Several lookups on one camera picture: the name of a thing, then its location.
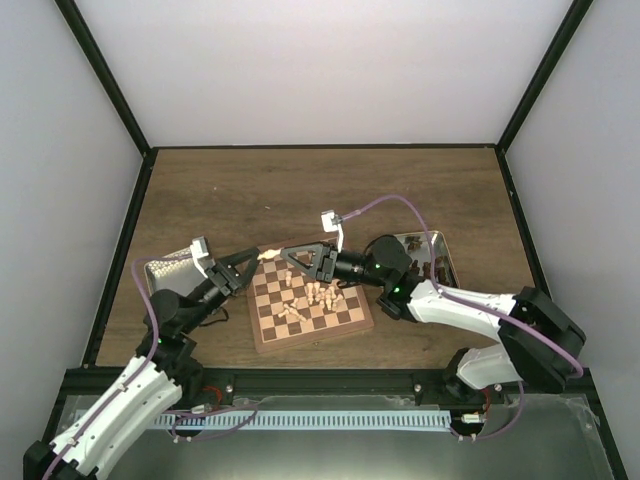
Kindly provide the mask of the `light chess piece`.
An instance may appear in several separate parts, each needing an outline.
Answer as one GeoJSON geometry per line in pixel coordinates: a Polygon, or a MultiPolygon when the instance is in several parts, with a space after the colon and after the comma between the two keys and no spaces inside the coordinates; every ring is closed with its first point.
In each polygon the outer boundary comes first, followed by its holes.
{"type": "Polygon", "coordinates": [[[268,249],[258,255],[259,260],[270,260],[281,253],[280,249],[268,249]]]}

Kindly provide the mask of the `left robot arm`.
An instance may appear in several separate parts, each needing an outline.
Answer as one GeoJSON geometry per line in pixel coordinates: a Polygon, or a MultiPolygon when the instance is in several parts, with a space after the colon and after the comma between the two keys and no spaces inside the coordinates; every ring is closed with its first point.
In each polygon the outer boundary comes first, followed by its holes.
{"type": "Polygon", "coordinates": [[[201,282],[186,294],[138,287],[147,332],[134,356],[82,417],[50,442],[36,441],[27,449],[23,478],[105,479],[161,414],[203,395],[203,367],[192,356],[196,344],[189,335],[249,286],[260,251],[253,247],[214,259],[200,237],[184,258],[201,282]]]}

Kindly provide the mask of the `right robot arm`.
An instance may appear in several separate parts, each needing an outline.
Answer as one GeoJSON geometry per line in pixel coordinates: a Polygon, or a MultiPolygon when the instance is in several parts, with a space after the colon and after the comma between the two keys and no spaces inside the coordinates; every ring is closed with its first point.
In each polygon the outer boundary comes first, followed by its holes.
{"type": "Polygon", "coordinates": [[[523,381],[545,393],[560,394],[582,375],[578,356],[586,335],[543,291],[483,294],[435,285],[417,274],[402,242],[383,235],[363,252],[328,242],[284,248],[281,257],[311,279],[378,287],[376,302],[389,317],[435,323],[493,340],[491,347],[465,347],[448,365],[447,396],[458,403],[496,384],[523,381]]]}

